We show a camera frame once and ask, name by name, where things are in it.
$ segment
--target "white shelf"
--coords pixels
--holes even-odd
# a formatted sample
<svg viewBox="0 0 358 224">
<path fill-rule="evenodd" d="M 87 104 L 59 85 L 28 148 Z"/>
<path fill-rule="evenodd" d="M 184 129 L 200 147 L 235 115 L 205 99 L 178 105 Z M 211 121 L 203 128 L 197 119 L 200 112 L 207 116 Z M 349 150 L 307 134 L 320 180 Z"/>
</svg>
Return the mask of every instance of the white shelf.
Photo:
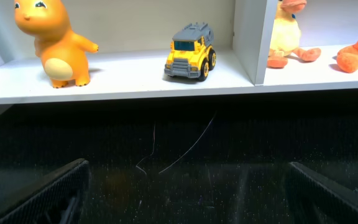
<svg viewBox="0 0 358 224">
<path fill-rule="evenodd" d="M 303 63 L 296 56 L 289 56 L 288 65 L 284 69 L 267 68 L 265 90 L 271 92 L 358 88 L 358 71 L 345 73 L 336 64 L 336 55 L 345 46 L 320 47 L 321 57 L 312 63 Z"/>
<path fill-rule="evenodd" d="M 0 67 L 0 104 L 155 98 L 247 93 L 254 87 L 232 50 L 217 50 L 217 64 L 204 82 L 163 74 L 168 51 L 89 55 L 91 83 L 54 89 L 40 60 Z"/>
</svg>

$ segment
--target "figurine's head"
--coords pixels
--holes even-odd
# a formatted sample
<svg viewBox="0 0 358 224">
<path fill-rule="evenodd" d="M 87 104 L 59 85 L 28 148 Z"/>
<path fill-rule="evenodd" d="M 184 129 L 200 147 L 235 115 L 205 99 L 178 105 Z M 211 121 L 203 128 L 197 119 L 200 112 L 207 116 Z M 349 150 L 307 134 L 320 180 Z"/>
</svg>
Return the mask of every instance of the figurine's head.
<svg viewBox="0 0 358 224">
<path fill-rule="evenodd" d="M 289 14 L 296 14 L 302 11 L 306 4 L 306 0 L 278 0 L 277 10 L 283 10 Z"/>
<path fill-rule="evenodd" d="M 62 35 L 70 27 L 61 0 L 14 0 L 14 10 L 18 28 L 29 35 Z"/>
</svg>

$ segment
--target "toy truck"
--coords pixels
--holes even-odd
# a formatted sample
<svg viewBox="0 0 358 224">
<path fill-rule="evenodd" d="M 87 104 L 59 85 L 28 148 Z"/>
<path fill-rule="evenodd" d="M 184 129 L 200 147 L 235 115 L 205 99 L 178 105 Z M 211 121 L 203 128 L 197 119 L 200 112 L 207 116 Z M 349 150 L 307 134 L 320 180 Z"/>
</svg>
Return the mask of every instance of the toy truck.
<svg viewBox="0 0 358 224">
<path fill-rule="evenodd" d="M 214 32 L 207 23 L 187 25 L 172 38 L 165 74 L 206 80 L 216 64 L 213 42 Z"/>
</svg>

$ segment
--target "truck wheel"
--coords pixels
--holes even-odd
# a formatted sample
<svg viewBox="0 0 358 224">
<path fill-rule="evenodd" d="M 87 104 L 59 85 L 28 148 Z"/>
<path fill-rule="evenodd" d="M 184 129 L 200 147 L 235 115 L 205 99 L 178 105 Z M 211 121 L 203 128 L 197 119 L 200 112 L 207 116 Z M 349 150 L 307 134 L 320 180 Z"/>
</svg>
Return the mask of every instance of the truck wheel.
<svg viewBox="0 0 358 224">
<path fill-rule="evenodd" d="M 208 59 L 209 59 L 209 71 L 212 71 L 214 70 L 216 65 L 216 52 L 214 49 L 211 49 L 209 51 Z"/>
<path fill-rule="evenodd" d="M 209 73 L 209 63 L 207 62 L 206 59 L 204 59 L 203 64 L 201 66 L 201 75 L 200 77 L 198 77 L 198 80 L 205 81 L 206 78 L 208 77 L 208 73 Z"/>
</svg>

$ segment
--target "black floor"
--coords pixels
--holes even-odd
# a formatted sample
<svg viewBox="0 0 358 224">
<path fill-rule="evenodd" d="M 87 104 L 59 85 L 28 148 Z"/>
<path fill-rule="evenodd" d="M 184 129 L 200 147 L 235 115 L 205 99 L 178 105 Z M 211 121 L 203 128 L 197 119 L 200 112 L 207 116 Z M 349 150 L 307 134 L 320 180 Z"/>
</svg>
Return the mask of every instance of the black floor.
<svg viewBox="0 0 358 224">
<path fill-rule="evenodd" d="M 82 223 L 292 223 L 289 162 L 358 192 L 358 90 L 15 105 L 0 116 L 0 199 L 77 158 L 92 173 Z"/>
</svg>

